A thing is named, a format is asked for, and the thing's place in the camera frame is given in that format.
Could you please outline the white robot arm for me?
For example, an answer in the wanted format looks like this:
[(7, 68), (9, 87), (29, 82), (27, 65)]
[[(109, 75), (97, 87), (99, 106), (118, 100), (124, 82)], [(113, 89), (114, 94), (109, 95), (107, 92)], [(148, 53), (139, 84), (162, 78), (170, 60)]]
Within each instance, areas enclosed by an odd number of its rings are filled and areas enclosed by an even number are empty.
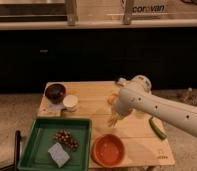
[(151, 81), (137, 75), (119, 90), (113, 109), (121, 116), (140, 110), (197, 137), (197, 107), (155, 96)]

